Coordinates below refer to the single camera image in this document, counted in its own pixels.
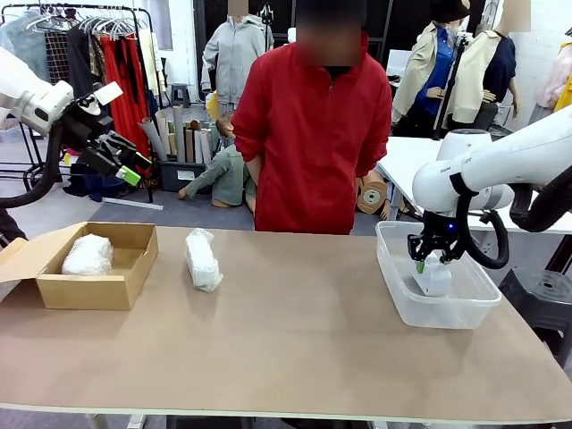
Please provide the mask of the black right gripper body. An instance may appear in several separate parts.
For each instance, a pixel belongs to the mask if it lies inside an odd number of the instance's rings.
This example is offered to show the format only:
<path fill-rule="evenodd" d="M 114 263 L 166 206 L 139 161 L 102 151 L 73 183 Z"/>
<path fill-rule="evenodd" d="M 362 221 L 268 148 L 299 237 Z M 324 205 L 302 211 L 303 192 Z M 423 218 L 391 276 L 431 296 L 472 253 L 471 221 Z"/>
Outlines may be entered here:
<path fill-rule="evenodd" d="M 423 214 L 423 224 L 421 237 L 424 244 L 452 245 L 458 240 L 458 226 L 455 217 L 426 210 Z"/>

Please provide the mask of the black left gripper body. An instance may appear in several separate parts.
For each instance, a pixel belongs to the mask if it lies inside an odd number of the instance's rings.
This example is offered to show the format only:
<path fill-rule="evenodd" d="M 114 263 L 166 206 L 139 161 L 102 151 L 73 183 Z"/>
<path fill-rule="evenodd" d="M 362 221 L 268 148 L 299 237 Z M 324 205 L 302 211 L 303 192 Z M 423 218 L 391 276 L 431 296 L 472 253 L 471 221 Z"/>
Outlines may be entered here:
<path fill-rule="evenodd" d="M 113 119 L 106 112 L 92 114 L 80 106 L 74 106 L 62 117 L 62 124 L 63 146 L 81 152 L 93 140 L 111 129 Z"/>

